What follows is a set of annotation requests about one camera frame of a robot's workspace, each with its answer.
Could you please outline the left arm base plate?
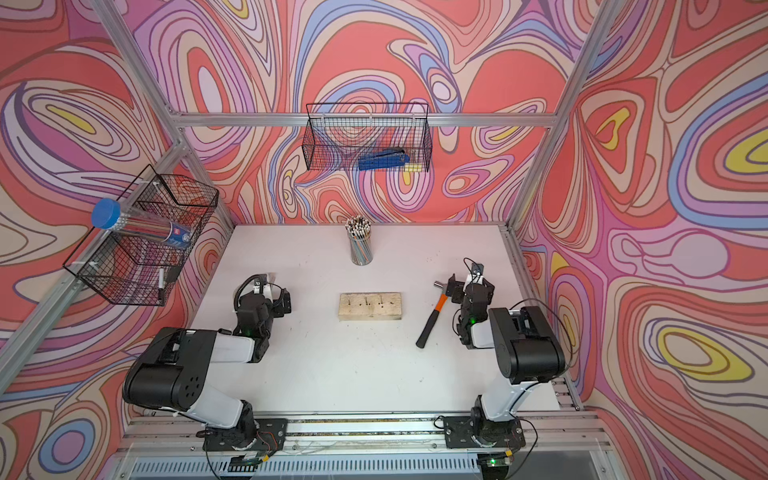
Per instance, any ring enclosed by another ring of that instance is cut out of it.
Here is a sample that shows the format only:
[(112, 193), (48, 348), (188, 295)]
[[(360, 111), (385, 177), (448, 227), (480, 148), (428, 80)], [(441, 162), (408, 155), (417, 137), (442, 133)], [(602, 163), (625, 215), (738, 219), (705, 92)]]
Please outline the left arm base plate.
[(198, 433), (205, 452), (261, 452), (274, 454), (285, 445), (287, 418), (260, 418), (231, 429), (206, 428)]

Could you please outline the cup of coloured pencils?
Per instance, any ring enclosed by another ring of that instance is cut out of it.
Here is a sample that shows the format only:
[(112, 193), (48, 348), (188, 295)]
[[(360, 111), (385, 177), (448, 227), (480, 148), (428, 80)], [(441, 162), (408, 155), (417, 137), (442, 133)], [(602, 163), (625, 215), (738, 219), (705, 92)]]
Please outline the cup of coloured pencils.
[(352, 262), (357, 266), (368, 265), (373, 260), (371, 222), (363, 216), (356, 216), (346, 222), (345, 229), (350, 242)]

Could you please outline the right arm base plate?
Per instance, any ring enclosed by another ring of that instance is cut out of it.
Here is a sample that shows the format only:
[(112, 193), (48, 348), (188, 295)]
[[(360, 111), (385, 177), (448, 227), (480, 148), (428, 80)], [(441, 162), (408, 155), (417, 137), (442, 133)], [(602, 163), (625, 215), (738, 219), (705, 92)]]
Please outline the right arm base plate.
[(526, 446), (524, 430), (518, 419), (492, 422), (470, 416), (446, 416), (437, 424), (449, 449), (503, 448), (516, 452)]

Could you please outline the wooden block with nails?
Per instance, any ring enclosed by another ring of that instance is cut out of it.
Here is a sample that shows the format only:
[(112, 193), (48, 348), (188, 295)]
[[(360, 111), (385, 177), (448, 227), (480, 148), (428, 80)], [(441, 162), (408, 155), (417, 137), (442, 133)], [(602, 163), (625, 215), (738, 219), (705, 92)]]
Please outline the wooden block with nails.
[(401, 320), (402, 294), (399, 292), (342, 293), (337, 316), (341, 321)]

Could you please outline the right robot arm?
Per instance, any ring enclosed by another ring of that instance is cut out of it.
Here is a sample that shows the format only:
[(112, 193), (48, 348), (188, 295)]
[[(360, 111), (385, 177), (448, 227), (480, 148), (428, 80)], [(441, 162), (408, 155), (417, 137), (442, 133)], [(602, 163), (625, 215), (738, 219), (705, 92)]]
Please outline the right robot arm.
[(542, 310), (523, 303), (511, 308), (490, 306), (495, 287), (484, 277), (454, 276), (446, 284), (451, 301), (460, 306), (454, 332), (469, 350), (494, 352), (500, 375), (478, 395), (466, 416), (442, 420), (450, 449), (525, 446), (519, 407), (535, 386), (561, 376), (566, 356)]

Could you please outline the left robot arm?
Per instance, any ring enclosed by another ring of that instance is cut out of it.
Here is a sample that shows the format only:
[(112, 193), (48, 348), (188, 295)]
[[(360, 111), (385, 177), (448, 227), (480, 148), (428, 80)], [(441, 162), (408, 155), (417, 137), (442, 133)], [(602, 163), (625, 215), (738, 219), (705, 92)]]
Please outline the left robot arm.
[(138, 356), (122, 396), (131, 405), (168, 411), (202, 425), (205, 452), (262, 452), (285, 443), (285, 419), (257, 419), (250, 402), (229, 396), (208, 380), (212, 365), (247, 365), (263, 360), (276, 318), (292, 310), (290, 294), (268, 283), (243, 287), (233, 301), (234, 330), (166, 327)]

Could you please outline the blue tool in basket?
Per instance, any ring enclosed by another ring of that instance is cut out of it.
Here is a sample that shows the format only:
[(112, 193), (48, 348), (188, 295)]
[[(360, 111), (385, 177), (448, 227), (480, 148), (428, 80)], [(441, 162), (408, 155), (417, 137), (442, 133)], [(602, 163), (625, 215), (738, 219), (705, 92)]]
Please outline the blue tool in basket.
[(360, 171), (403, 167), (410, 162), (410, 156), (402, 148), (385, 149), (361, 156), (357, 167)]

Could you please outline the clear bottle blue cap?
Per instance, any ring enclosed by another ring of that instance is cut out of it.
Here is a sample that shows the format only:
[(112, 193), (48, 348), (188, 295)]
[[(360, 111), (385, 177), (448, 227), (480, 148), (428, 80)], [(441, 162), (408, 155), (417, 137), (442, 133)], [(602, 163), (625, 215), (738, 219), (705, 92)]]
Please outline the clear bottle blue cap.
[(192, 234), (186, 227), (112, 199), (102, 199), (93, 206), (91, 223), (97, 229), (140, 237), (177, 249), (191, 245)]

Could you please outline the claw hammer orange black handle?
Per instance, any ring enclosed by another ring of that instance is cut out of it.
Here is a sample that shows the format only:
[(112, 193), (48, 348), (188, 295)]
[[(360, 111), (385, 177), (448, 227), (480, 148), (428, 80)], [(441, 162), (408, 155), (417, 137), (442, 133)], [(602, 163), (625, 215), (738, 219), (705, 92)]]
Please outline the claw hammer orange black handle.
[(446, 301), (449, 298), (449, 295), (447, 294), (447, 285), (443, 282), (435, 281), (434, 286), (439, 288), (441, 290), (441, 295), (432, 310), (431, 314), (429, 315), (424, 328), (422, 329), (418, 339), (416, 340), (416, 347), (419, 349), (424, 349), (426, 346), (426, 343), (429, 339), (429, 336), (437, 323), (437, 320), (439, 318), (439, 315), (443, 309), (443, 306), (445, 305)]

